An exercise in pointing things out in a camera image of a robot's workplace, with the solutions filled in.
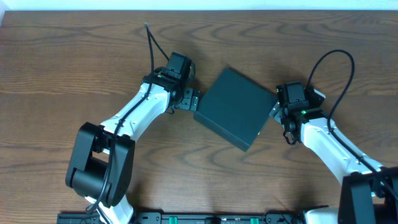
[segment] wooden table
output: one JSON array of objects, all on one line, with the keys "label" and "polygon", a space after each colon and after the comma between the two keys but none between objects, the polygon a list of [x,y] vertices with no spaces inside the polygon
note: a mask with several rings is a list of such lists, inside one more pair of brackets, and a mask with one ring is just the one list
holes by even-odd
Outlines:
[{"label": "wooden table", "polygon": [[[168,54],[197,64],[205,92],[230,65],[266,88],[301,80],[327,51],[345,49],[356,77],[335,120],[373,158],[398,158],[398,13],[379,11],[6,12],[0,28],[0,223],[55,223],[88,205],[65,185],[78,128],[119,111],[149,73],[144,22]],[[155,51],[155,64],[165,59]],[[349,76],[343,54],[313,83],[329,110]],[[135,208],[262,213],[337,206],[340,186],[270,120],[243,152],[177,111],[158,117],[136,145],[127,193]]]}]

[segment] dark green box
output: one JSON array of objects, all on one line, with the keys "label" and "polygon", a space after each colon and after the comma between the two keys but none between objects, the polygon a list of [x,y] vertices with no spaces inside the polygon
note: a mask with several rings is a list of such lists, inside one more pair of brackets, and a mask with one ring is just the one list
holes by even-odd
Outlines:
[{"label": "dark green box", "polygon": [[275,94],[226,68],[200,100],[193,118],[246,152],[276,102]]}]

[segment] white wall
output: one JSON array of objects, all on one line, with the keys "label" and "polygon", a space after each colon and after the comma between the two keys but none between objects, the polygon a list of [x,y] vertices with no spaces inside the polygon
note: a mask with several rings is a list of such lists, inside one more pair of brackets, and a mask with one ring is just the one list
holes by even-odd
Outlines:
[{"label": "white wall", "polygon": [[4,11],[9,10],[8,6],[6,3],[4,3],[2,0],[0,0],[0,24],[2,17],[4,15]]},{"label": "white wall", "polygon": [[398,10],[398,0],[3,0],[12,10]]}]

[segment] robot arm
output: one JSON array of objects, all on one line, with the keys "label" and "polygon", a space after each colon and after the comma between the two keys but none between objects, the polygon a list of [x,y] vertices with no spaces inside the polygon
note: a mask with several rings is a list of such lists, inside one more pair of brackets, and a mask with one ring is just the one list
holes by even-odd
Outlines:
[{"label": "robot arm", "polygon": [[[319,108],[325,99],[322,93],[312,87],[305,89],[300,82],[279,85],[277,89],[279,101],[270,116],[284,127],[284,137],[289,144],[300,142],[310,148],[340,184],[344,177],[352,173],[371,173],[329,132],[326,118],[328,115]],[[330,122],[335,134],[346,145],[362,156],[376,171],[381,170],[383,165],[380,162],[368,157],[336,127],[333,120]],[[291,135],[292,141],[285,136],[287,133]]]},{"label": "robot arm", "polygon": [[[173,52],[165,68],[144,77],[138,94],[120,112],[99,126],[86,123],[80,128],[65,182],[91,203],[96,202],[105,184],[105,197],[98,204],[103,222],[126,224],[132,217],[133,209],[125,193],[131,180],[135,143],[148,125],[168,108],[196,110],[200,93],[186,87],[195,75],[193,67],[189,58]],[[136,106],[143,97],[146,99]],[[114,139],[114,130],[124,115],[127,117]],[[115,147],[109,166],[93,157],[93,153],[109,154],[113,140]],[[109,180],[104,182],[108,169]]]},{"label": "robot arm", "polygon": [[286,83],[277,86],[277,94],[279,101],[269,115],[284,127],[287,143],[300,142],[310,148],[342,185],[340,207],[306,211],[305,223],[379,223],[381,216],[376,215],[371,198],[375,195],[385,198],[384,214],[397,220],[398,206],[392,195],[398,188],[397,169],[387,169],[367,156],[333,120],[329,126],[328,115],[320,109],[325,96],[312,86]]},{"label": "robot arm", "polygon": [[[326,124],[326,118],[311,119],[307,123],[301,125],[301,142],[310,148],[325,163],[330,171],[335,175],[340,184],[343,183],[343,177],[351,175],[354,172],[360,174],[370,174],[371,171],[362,163],[360,163],[354,155],[347,151],[333,135],[329,133]],[[331,121],[335,133],[358,155],[373,166],[377,171],[383,165],[371,159],[356,147]]]},{"label": "robot arm", "polygon": [[[103,126],[104,131],[112,133],[118,124],[120,117],[123,117],[137,102],[145,97],[144,94],[149,88],[148,83],[143,83],[139,89],[138,94],[119,111],[112,118],[103,121],[101,126]],[[164,87],[152,84],[149,95],[146,100],[144,100],[131,114],[129,114],[120,128],[118,135],[129,136],[131,140],[137,141],[145,129],[150,125],[150,123],[158,117],[160,114],[164,113],[169,107],[170,92],[166,91]],[[104,149],[103,151],[109,154],[109,149]],[[95,203],[96,200],[92,197],[85,197],[90,203]],[[105,222],[105,218],[114,224],[128,223],[134,213],[133,207],[127,201],[127,197],[124,195],[121,201],[115,205],[105,207],[102,203],[98,205],[103,211],[103,217],[101,220]]]}]

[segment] black wire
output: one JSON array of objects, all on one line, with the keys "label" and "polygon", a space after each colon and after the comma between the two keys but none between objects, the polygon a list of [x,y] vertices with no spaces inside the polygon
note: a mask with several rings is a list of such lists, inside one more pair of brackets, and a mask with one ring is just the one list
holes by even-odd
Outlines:
[{"label": "black wire", "polygon": [[[285,215],[283,214],[283,212],[278,211],[278,210],[269,210],[269,211],[264,212],[264,213],[262,214],[262,221],[264,221],[264,223],[268,223],[267,220],[266,220],[266,218],[267,218],[267,215],[270,214],[270,213],[281,215],[281,216],[283,217],[283,219],[284,219],[284,223],[286,222],[287,224],[292,224],[291,222],[289,222],[289,221],[287,220],[287,218],[285,217]],[[294,221],[295,219],[297,219],[297,217],[296,217],[294,214],[290,214],[290,215],[293,215],[293,219],[292,219],[293,221]]]},{"label": "black wire", "polygon": [[170,107],[170,109],[172,110],[171,112],[167,112],[166,111],[166,113],[168,113],[168,114],[174,114],[174,109],[172,108],[172,107]]},{"label": "black wire", "polygon": [[315,70],[317,69],[318,65],[320,64],[320,62],[321,62],[325,57],[327,57],[328,55],[330,55],[330,54],[332,54],[332,53],[335,53],[335,52],[341,52],[341,53],[343,53],[343,54],[345,54],[345,55],[348,56],[348,58],[349,58],[349,60],[350,60],[350,62],[351,62],[351,74],[350,74],[350,76],[349,76],[347,85],[345,86],[343,92],[341,92],[341,95],[338,97],[338,99],[337,99],[335,105],[332,107],[332,109],[331,109],[331,111],[330,111],[330,115],[329,115],[328,120],[327,120],[328,130],[329,130],[329,132],[333,135],[333,137],[335,137],[335,139],[336,139],[343,147],[345,147],[345,148],[347,149],[347,151],[348,151],[349,153],[351,153],[352,155],[354,155],[354,157],[355,157],[359,162],[361,162],[363,165],[365,165],[365,166],[374,174],[375,178],[376,178],[378,181],[380,181],[381,183],[383,183],[383,186],[385,187],[385,189],[395,198],[396,202],[398,202],[398,194],[397,194],[397,192],[394,191],[394,189],[392,189],[392,187],[389,185],[389,183],[387,182],[387,180],[386,180],[384,177],[381,177],[380,173],[379,173],[375,168],[373,168],[373,167],[364,159],[363,156],[358,155],[354,150],[352,150],[352,148],[350,148],[349,146],[347,146],[347,144],[345,144],[345,143],[337,136],[337,134],[335,133],[334,129],[331,127],[331,124],[330,124],[331,117],[333,116],[333,113],[335,113],[335,110],[336,110],[337,106],[339,105],[339,103],[340,103],[340,101],[343,99],[343,97],[345,96],[345,94],[346,94],[346,92],[347,92],[349,86],[351,85],[351,82],[353,81],[354,73],[355,73],[355,63],[354,63],[354,58],[353,58],[353,56],[352,56],[350,53],[348,53],[347,51],[345,51],[345,50],[332,50],[332,51],[326,53],[324,56],[322,56],[322,57],[319,59],[319,61],[315,64],[314,68],[312,69],[310,78],[308,79],[307,88],[310,86],[310,83],[311,83],[311,79],[312,79],[312,77],[313,77],[313,74],[314,74]]},{"label": "black wire", "polygon": [[163,51],[163,49],[162,49],[162,48],[159,46],[159,44],[156,42],[155,37],[154,37],[151,33],[149,33],[149,35],[150,35],[151,39],[154,41],[156,47],[160,50],[160,52],[162,52],[163,56],[164,56],[167,60],[169,60],[169,57],[167,56],[167,54]]},{"label": "black wire", "polygon": [[102,211],[102,209],[100,207],[97,208],[97,211],[98,211],[99,215],[101,215],[101,217],[104,218],[106,224],[111,224],[108,220],[108,217],[105,215],[104,211]]},{"label": "black wire", "polygon": [[150,89],[152,88],[152,77],[154,75],[154,52],[153,52],[153,49],[152,49],[152,42],[150,41],[151,37],[152,37],[152,40],[155,42],[156,46],[163,53],[163,55],[166,57],[166,59],[167,60],[169,59],[165,55],[164,51],[157,44],[155,39],[153,38],[151,32],[149,31],[147,23],[145,23],[145,28],[147,30],[149,52],[150,52],[150,82],[149,82],[148,90],[144,94],[144,97],[142,97],[132,108],[129,109],[129,111],[121,119],[119,119],[118,124],[116,125],[116,128],[115,128],[115,130],[113,132],[113,135],[112,135],[112,141],[111,141],[112,143],[111,143],[111,147],[109,149],[108,167],[107,167],[107,169],[105,171],[104,182],[103,182],[103,185],[102,185],[102,188],[101,188],[101,192],[99,193],[99,196],[98,196],[98,199],[96,200],[96,202],[94,204],[89,205],[86,208],[86,213],[93,213],[97,208],[99,208],[98,205],[100,204],[100,201],[102,201],[102,199],[104,197],[106,186],[108,185],[109,177],[111,175],[110,174],[110,170],[111,170],[112,162],[113,162],[114,149],[116,147],[116,138],[118,136],[118,132],[120,130],[120,127],[123,125],[124,121],[131,114],[131,112],[133,112],[144,100],[147,99],[147,97],[149,96],[149,93],[150,93]]}]

